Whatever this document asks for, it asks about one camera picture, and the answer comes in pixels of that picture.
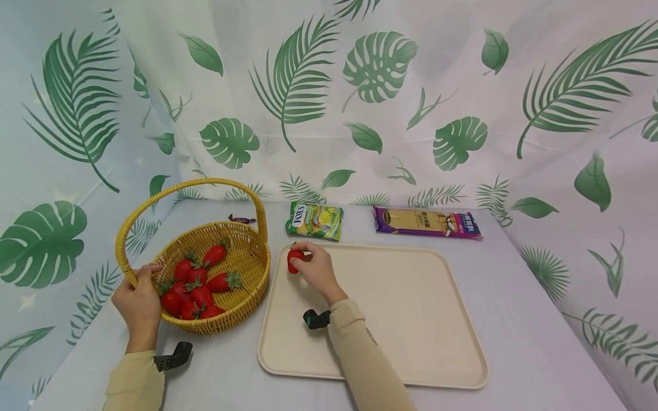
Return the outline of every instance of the white tablecloth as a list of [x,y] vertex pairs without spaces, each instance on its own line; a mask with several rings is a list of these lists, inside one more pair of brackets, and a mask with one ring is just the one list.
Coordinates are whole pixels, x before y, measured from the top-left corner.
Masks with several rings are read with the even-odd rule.
[[[284,224],[289,204],[266,205],[273,259],[290,243]],[[195,226],[254,216],[251,203],[186,200],[163,222],[136,265]],[[503,230],[488,213],[473,212],[482,241],[374,232],[370,209],[345,208],[341,243],[434,249],[449,261],[489,363],[479,391],[410,387],[419,411],[625,410],[559,311],[548,299]],[[256,358],[266,303],[244,323],[202,337],[162,324],[159,353],[177,342],[194,344],[190,362],[167,372],[164,411],[355,409],[342,381],[270,375]],[[33,411],[101,410],[109,372],[128,335],[107,304],[35,402]]]

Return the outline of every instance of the green candy package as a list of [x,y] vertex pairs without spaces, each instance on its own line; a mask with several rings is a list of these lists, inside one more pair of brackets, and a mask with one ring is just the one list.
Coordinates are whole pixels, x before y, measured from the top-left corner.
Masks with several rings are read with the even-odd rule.
[[286,231],[307,237],[340,240],[343,209],[319,204],[290,203],[290,220]]

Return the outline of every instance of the beige tray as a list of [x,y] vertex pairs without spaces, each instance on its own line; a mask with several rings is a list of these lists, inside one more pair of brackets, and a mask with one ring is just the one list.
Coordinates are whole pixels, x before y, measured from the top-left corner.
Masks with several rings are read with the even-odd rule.
[[[445,259],[432,250],[322,245],[347,294],[405,384],[478,389],[488,366]],[[326,329],[302,319],[326,303],[279,254],[258,359],[272,374],[343,379]]]

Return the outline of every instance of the beige sleeve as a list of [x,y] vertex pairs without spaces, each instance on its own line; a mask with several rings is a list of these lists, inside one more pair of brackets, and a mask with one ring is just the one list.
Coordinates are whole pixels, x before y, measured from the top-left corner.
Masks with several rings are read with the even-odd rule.
[[165,375],[153,362],[155,351],[126,354],[110,373],[103,411],[157,411],[163,401]]
[[331,306],[329,338],[359,411],[415,411],[407,389],[352,300]]

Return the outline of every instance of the person's left hand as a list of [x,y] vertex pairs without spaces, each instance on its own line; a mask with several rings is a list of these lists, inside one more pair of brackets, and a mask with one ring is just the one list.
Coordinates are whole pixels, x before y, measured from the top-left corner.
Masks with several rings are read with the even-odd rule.
[[151,274],[162,266],[146,264],[135,270],[137,287],[124,278],[112,296],[112,303],[128,326],[130,339],[126,354],[155,350],[160,324],[160,298],[151,284]]

